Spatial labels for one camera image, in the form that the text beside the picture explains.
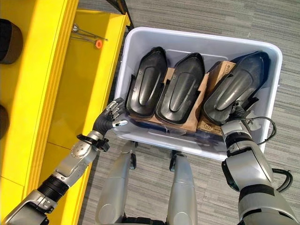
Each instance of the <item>robot finger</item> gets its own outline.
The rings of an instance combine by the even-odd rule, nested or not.
[[[115,128],[115,127],[118,127],[118,126],[124,126],[127,123],[128,123],[127,120],[119,120],[119,121],[112,122],[112,126]]]

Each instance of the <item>black rubber joint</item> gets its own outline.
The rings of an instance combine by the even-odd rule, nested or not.
[[[252,138],[243,132],[232,133],[225,139],[226,148],[229,148],[231,145],[241,141],[252,141]]]
[[[58,202],[68,189],[69,186],[67,184],[51,175],[37,190],[53,201]]]

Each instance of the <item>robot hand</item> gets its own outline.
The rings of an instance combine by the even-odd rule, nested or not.
[[[123,126],[127,124],[127,120],[116,119],[125,112],[124,100],[117,98],[113,100],[106,109],[97,117],[93,130],[98,131],[103,136],[106,132],[114,127]]]
[[[115,121],[124,112],[124,100],[113,100],[97,117],[92,131],[87,136],[77,136],[80,141],[72,147],[70,154],[38,189],[33,190],[4,218],[3,224],[49,224],[46,213],[55,209],[59,199],[81,178],[99,150],[108,150],[108,140],[104,139],[106,132],[113,127],[127,124],[127,120]]]

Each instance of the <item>gray carpet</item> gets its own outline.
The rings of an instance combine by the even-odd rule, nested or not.
[[[299,0],[127,0],[135,27],[193,31],[273,43],[283,53],[272,118],[277,136],[266,145],[272,167],[291,170],[294,182],[283,193],[300,219],[300,1]],[[80,8],[116,12],[104,0],[80,0]],[[124,140],[107,134],[111,148],[101,153],[90,174],[79,219],[94,224],[99,194]],[[173,174],[169,150],[140,144],[137,169],[130,171],[128,216],[165,220]],[[238,193],[225,181],[219,161],[188,155],[195,179],[198,224],[236,225]],[[275,175],[278,187],[283,177]]]

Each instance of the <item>black object on shelf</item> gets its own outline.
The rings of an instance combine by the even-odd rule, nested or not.
[[[130,114],[151,117],[164,88],[167,59],[162,47],[155,47],[141,60],[137,75],[132,75],[126,108]]]
[[[199,96],[198,88],[205,69],[201,54],[191,53],[175,65],[171,80],[167,80],[155,115],[172,124],[183,124]]]
[[[9,126],[8,112],[0,105],[0,139],[4,136]]]
[[[9,20],[0,19],[0,63],[15,62],[23,49],[21,30]]]

